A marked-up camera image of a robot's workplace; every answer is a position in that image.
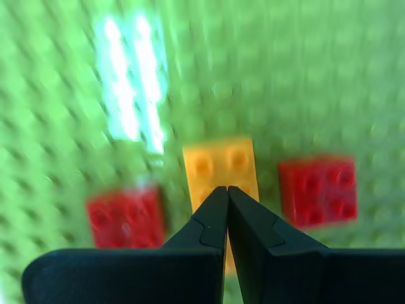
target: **green lego baseplate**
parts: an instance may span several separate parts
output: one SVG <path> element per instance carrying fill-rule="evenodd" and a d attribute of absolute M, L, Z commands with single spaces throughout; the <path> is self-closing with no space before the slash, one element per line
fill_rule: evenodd
<path fill-rule="evenodd" d="M 23 303 L 35 257 L 93 246 L 84 203 L 94 193 L 153 174 L 178 231 L 191 215 L 182 146 L 238 135 L 253 139 L 261 203 L 278 214 L 280 160 L 354 155 L 358 220 L 307 233 L 338 248 L 403 247 L 404 10 L 403 0 L 3 0 L 5 303 Z M 125 28 L 137 14 L 163 35 L 162 155 L 109 131 L 98 37 L 107 19 Z M 241 301 L 228 277 L 224 303 Z"/>

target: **lego brick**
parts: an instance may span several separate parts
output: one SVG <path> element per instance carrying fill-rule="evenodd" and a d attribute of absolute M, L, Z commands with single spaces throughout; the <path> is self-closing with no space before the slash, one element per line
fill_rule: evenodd
<path fill-rule="evenodd" d="M 187 146 L 183 148 L 183 156 L 193 212 L 218 186 L 238 186 L 259 201 L 250 139 Z M 229 241 L 225 267 L 228 273 L 235 269 Z"/>
<path fill-rule="evenodd" d="M 298 227 L 354 220 L 356 170 L 348 157 L 322 156 L 278 165 L 284 217 Z"/>
<path fill-rule="evenodd" d="M 157 187 L 100 194 L 86 206 L 97 248 L 160 248 L 165 231 Z"/>

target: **green baseplate stud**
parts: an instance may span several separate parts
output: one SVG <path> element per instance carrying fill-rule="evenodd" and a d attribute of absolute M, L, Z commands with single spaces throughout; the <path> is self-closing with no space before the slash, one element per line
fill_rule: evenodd
<path fill-rule="evenodd" d="M 93 246 L 85 198 L 135 176 L 163 183 L 170 235 L 191 215 L 181 147 L 252 137 L 262 204 L 280 214 L 277 162 L 354 155 L 359 218 L 308 231 L 327 246 L 405 245 L 402 0 L 3 0 L 0 4 L 0 288 L 23 303 L 38 255 Z M 116 141 L 98 26 L 161 20 L 163 155 Z M 225 303 L 241 303 L 235 277 Z"/>

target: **red lego brick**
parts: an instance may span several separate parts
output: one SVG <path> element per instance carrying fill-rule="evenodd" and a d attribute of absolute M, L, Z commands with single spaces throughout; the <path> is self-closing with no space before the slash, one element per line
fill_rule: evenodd
<path fill-rule="evenodd" d="M 89 200 L 97 248 L 160 248 L 165 236 L 157 187 L 118 190 Z"/>
<path fill-rule="evenodd" d="M 278 164 L 284 217 L 297 227 L 357 218 L 356 170 L 348 157 L 322 156 Z"/>

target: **yellow lego brick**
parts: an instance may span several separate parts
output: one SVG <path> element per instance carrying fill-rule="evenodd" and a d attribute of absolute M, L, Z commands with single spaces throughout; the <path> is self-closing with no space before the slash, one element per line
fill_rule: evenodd
<path fill-rule="evenodd" d="M 193 212 L 218 186 L 240 187 L 259 201 L 251 139 L 189 146 L 183 149 L 183 156 Z M 225 268 L 228 273 L 235 269 L 229 241 Z"/>

